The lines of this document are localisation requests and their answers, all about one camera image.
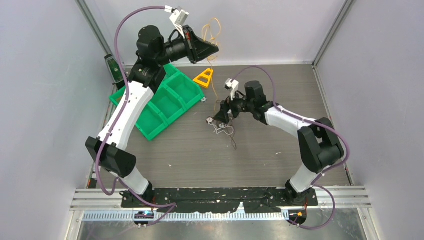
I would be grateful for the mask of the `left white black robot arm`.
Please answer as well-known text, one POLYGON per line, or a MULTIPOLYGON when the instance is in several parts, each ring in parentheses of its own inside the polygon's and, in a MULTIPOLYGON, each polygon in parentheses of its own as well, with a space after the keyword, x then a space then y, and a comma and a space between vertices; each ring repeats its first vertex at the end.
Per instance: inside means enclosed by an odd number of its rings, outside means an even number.
POLYGON ((85 146, 97 171, 105 169, 134 194, 141 207, 153 202, 152 184, 136 167, 137 158, 126 152, 135 124, 166 76, 165 65, 188 58, 196 64, 218 53, 219 47, 196 36, 188 25, 177 38, 165 40, 154 25, 143 27, 136 42, 138 60, 130 71, 125 93, 106 127, 97 137, 88 137, 85 146))

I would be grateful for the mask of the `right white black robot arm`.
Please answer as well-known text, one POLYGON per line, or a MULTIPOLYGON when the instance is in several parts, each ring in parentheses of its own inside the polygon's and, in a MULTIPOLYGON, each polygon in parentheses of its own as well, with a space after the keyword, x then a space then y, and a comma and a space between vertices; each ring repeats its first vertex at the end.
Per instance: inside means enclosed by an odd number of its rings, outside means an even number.
POLYGON ((264 125, 272 126, 296 137, 299 144, 301 165, 285 184, 283 196, 291 205, 305 200, 319 174, 332 167, 344 155, 344 148, 328 118, 305 118, 267 100, 259 81, 249 81, 245 92, 238 90, 239 83, 228 79, 224 85, 230 95, 220 102, 220 109, 213 120, 229 125, 241 113, 250 113, 264 125))

